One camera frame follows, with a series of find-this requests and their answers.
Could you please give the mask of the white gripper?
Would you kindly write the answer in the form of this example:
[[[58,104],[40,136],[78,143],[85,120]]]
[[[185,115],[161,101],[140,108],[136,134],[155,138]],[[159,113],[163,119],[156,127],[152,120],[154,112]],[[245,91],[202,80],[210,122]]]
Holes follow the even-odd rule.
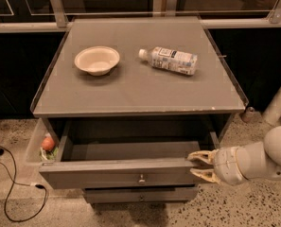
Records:
[[[213,169],[191,168],[190,172],[210,183],[227,183],[237,185],[245,182],[237,165],[237,147],[215,150],[199,150],[188,154],[189,161],[202,161],[214,165]]]

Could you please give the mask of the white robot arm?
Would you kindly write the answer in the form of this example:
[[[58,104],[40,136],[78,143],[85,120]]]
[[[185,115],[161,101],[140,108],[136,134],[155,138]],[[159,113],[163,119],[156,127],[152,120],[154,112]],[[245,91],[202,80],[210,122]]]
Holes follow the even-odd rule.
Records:
[[[212,166],[190,169],[193,175],[210,183],[238,185],[252,179],[281,181],[281,126],[268,131],[260,142],[195,151],[187,159]]]

